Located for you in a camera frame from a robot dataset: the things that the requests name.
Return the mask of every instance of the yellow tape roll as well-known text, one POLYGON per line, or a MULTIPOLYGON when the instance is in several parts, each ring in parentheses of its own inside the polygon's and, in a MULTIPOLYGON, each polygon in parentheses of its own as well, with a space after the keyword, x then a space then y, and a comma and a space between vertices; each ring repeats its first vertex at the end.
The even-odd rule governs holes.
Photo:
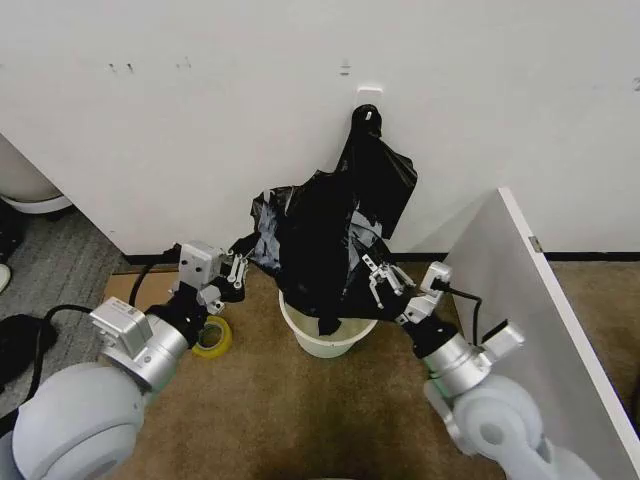
POLYGON ((231 346, 231 327, 222 317, 209 316, 191 351, 204 358, 216 358, 231 346))

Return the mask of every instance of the cable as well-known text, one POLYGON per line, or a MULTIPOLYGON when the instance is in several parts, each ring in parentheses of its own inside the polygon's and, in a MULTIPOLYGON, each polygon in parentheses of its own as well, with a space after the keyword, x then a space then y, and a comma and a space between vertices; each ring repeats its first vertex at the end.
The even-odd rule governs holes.
POLYGON ((482 305, 482 299, 480 297, 477 297, 476 295, 471 295, 470 293, 456 290, 455 288, 449 286, 448 283, 443 282, 439 278, 435 278, 433 280, 430 288, 434 290, 440 290, 443 292, 449 292, 452 295, 468 298, 469 300, 473 300, 476 302, 476 306, 473 309, 472 338, 473 338, 473 344, 478 345, 478 314, 480 313, 480 305, 482 305))
POLYGON ((44 362, 44 349, 41 347, 41 336, 42 336, 42 327, 51 322, 53 316, 62 311, 62 310, 75 310, 76 312, 83 313, 91 313, 92 309, 88 307, 82 307, 80 305, 58 305, 57 307, 53 307, 51 310, 47 312, 47 314, 42 319, 42 324, 38 329, 38 334, 36 336, 36 352, 35 358, 33 360, 33 375, 31 376, 31 386, 29 387, 29 392, 27 393, 27 397, 24 399, 24 402, 27 402, 33 398, 40 386, 40 377, 42 376, 42 364, 44 362))
MULTIPOLYGON (((180 246, 179 243, 174 244, 173 247, 162 252, 162 255, 160 255, 160 261, 161 262, 178 261, 181 248, 182 247, 180 246)), ((138 278, 136 278, 136 281, 133 284, 133 287, 131 288, 131 293, 129 294, 129 305, 131 305, 132 307, 136 306, 136 297, 138 296, 138 290, 140 290, 140 285, 142 285, 142 281, 144 280, 144 277, 147 276, 147 273, 149 273, 155 265, 156 265, 156 262, 152 262, 145 265, 144 267, 142 267, 142 270, 138 274, 138 278)))
POLYGON ((129 294, 129 305, 131 305, 132 307, 136 306, 136 297, 138 296, 138 290, 140 290, 140 285, 142 285, 144 277, 147 276, 147 273, 149 273, 154 266, 155 263, 149 263, 142 267, 142 270, 138 274, 138 278, 136 278, 136 282, 133 284, 133 288, 131 289, 131 293, 129 294))

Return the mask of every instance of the white partition board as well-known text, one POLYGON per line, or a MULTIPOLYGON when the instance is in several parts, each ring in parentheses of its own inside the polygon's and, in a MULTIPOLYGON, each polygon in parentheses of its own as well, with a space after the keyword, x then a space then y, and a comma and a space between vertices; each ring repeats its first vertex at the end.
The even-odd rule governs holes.
MULTIPOLYGON (((545 433, 580 455, 603 479, 640 478, 640 442, 511 191, 497 190, 460 236, 445 262, 452 286, 483 298, 478 336, 505 318, 525 346, 495 372, 537 401, 545 433)), ((474 303, 456 299, 471 338, 474 303)))

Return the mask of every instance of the plastic bag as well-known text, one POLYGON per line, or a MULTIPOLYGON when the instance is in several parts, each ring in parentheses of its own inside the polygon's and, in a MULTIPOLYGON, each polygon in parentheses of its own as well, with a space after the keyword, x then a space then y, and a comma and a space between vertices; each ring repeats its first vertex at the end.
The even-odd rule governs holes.
POLYGON ((411 160, 380 139, 381 125, 373 105, 358 107, 336 170, 260 194, 254 233, 232 247, 275 278, 289 305, 318 317, 321 335, 339 328, 338 317, 394 320, 408 302, 383 283, 378 308, 362 261, 393 263, 382 238, 393 234, 418 178, 411 160))

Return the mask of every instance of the white bucket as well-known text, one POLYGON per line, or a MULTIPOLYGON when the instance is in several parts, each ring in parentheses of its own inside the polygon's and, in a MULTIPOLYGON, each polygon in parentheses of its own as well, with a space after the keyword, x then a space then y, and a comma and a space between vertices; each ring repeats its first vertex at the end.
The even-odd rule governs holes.
POLYGON ((337 332, 331 335, 318 336, 318 319, 300 313, 284 301, 279 292, 280 310, 293 330, 300 346, 314 357, 333 358, 349 350, 358 340, 366 337, 377 320, 349 318, 345 320, 337 332))

